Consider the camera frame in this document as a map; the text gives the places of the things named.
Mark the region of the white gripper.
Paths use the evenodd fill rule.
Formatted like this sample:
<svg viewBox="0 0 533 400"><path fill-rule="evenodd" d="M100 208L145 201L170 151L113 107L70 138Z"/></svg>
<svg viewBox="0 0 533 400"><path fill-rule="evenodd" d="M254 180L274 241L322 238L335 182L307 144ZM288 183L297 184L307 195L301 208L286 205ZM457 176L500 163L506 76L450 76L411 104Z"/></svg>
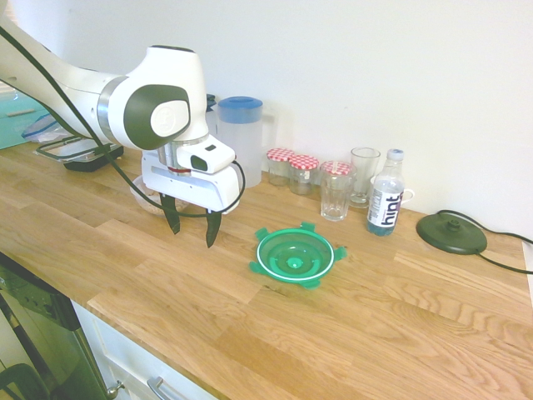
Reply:
<svg viewBox="0 0 533 400"><path fill-rule="evenodd" d="M217 239L222 213L229 213L240 202L237 172L230 166L213 174L195 170L178 174L159 162L156 151L143 151L142 180L147 188L160 193L162 211L174 234L181 230L176 199L208 209L206 210L208 248Z"/></svg>

